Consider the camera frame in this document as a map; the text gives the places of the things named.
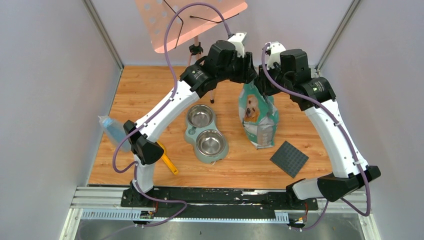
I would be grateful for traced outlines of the green dog food bag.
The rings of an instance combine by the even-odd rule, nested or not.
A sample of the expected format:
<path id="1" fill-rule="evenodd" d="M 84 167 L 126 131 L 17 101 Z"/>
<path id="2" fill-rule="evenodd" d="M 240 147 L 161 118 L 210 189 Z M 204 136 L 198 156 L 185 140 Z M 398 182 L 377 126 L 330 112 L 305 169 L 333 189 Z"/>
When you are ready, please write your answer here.
<path id="1" fill-rule="evenodd" d="M 243 84 L 238 97 L 238 115 L 248 140 L 256 149 L 271 148 L 279 123 L 273 96 L 263 96 L 253 82 Z"/>

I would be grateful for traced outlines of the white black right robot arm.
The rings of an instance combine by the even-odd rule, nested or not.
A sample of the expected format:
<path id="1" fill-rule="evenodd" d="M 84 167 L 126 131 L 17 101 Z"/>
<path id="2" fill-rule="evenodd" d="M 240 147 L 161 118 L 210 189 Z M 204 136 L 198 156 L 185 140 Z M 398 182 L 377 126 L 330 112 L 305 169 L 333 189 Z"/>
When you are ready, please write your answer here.
<path id="1" fill-rule="evenodd" d="M 368 164 L 354 144 L 330 82 L 324 77 L 312 77 L 307 53 L 302 49 L 287 50 L 277 42 L 268 43 L 262 49 L 261 60 L 259 78 L 265 93 L 290 95 L 315 127 L 332 167 L 328 175 L 288 185 L 286 204 L 298 209 L 312 198 L 335 202 L 361 188 L 369 202 L 370 183 L 381 176 L 381 171 Z"/>

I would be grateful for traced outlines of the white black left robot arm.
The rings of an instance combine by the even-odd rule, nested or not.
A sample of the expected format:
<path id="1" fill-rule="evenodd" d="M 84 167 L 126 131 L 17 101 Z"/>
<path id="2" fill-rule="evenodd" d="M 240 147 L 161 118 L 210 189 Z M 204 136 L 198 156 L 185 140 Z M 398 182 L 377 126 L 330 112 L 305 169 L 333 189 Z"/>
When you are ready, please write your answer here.
<path id="1" fill-rule="evenodd" d="M 256 77 L 253 55 L 245 51 L 243 40 L 235 36 L 218 40 L 206 56 L 184 70 L 170 92 L 149 113 L 136 122 L 128 120 L 123 125 L 134 154 L 135 202 L 146 207 L 153 201 L 155 163 L 164 153 L 157 141 L 169 124 L 220 82 L 229 80 L 244 84 Z"/>

